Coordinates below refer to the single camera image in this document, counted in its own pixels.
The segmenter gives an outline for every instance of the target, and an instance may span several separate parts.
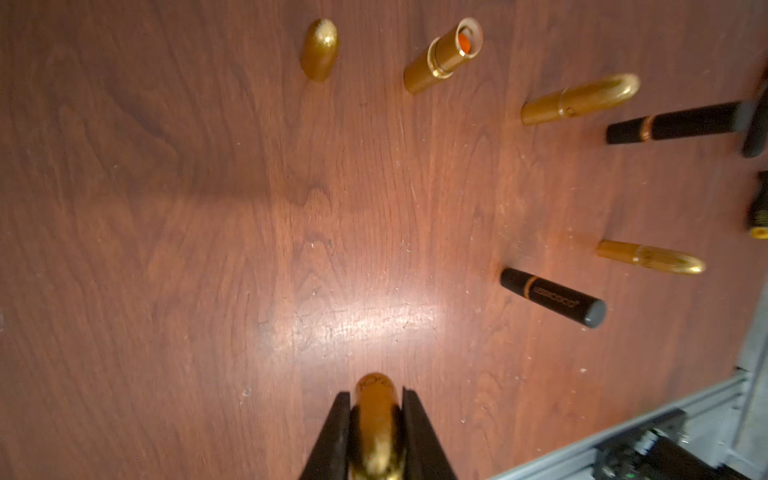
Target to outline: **gold lipstick tube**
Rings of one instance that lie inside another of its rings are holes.
[[[357,382],[349,432],[353,480],[400,480],[406,464],[402,413],[392,380],[369,373]]]
[[[429,47],[403,72],[403,82],[412,94],[424,91],[450,78],[461,64],[472,60],[482,48],[482,28],[474,18],[458,25],[429,44]]]
[[[601,240],[598,244],[598,255],[619,262],[683,275],[694,275],[707,269],[703,260],[688,253],[637,243]]]
[[[568,87],[523,105],[523,124],[543,124],[561,118],[580,117],[591,111],[606,110],[632,98],[640,90],[640,78],[631,73]]]
[[[332,21],[320,18],[306,31],[301,51],[301,69],[310,80],[325,81],[339,53],[339,32]]]

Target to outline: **wooden table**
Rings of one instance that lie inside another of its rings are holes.
[[[342,46],[313,84],[306,26]],[[402,70],[465,16],[480,55]],[[414,388],[482,479],[728,377],[766,271],[738,135],[604,145],[754,95],[760,0],[6,2],[0,478],[295,478],[339,390]],[[523,127],[614,72],[631,101]],[[603,238],[684,250],[673,276]],[[609,305],[599,329],[498,285]]]

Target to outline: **gold band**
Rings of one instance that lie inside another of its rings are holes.
[[[560,92],[560,96],[558,97],[558,115],[561,117],[565,116],[565,109],[563,108],[563,95],[565,95],[566,90],[568,90],[568,87],[563,88],[563,91]]]
[[[650,131],[654,127],[655,119],[656,115],[650,115],[643,119],[643,126],[640,127],[640,139],[643,142],[653,140],[653,138],[650,136]]]
[[[437,62],[437,58],[435,58],[435,48],[437,47],[438,41],[440,41],[440,37],[435,38],[432,40],[432,43],[429,44],[429,48],[427,49],[427,65],[429,66],[429,69],[432,70],[433,77],[439,80],[445,80],[453,75],[453,72],[445,71]]]
[[[632,263],[635,265],[640,262],[640,255],[643,253],[644,248],[645,245],[637,245],[637,248],[634,249],[634,253],[632,253]]]
[[[534,276],[532,276],[531,278],[529,278],[527,282],[525,282],[525,286],[523,287],[523,296],[524,296],[525,298],[527,298],[528,300],[530,300],[530,299],[531,299],[531,297],[530,297],[530,296],[528,296],[528,292],[530,292],[530,291],[531,291],[531,285],[532,285],[532,284],[533,284],[533,282],[535,282],[536,280],[538,280],[538,277],[534,275]]]

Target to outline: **black lipstick tube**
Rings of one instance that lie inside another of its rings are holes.
[[[530,273],[506,268],[502,272],[502,286],[591,329],[600,326],[605,319],[603,300]]]
[[[757,174],[759,186],[755,199],[746,214],[746,227],[750,235],[768,239],[768,170]]]
[[[743,131],[749,126],[752,113],[752,102],[732,101],[651,115],[608,125],[605,140],[609,144],[636,144]]]
[[[762,154],[768,141],[768,81],[763,82],[757,97],[755,113],[752,115],[752,121],[741,148],[741,155],[744,158],[753,158]]]

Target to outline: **lipstick cap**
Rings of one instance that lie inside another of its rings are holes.
[[[404,448],[402,413],[397,391],[383,373],[357,382],[349,426],[352,478],[402,478]]]
[[[312,22],[301,51],[301,69],[310,80],[325,81],[339,54],[339,32],[327,18]]]

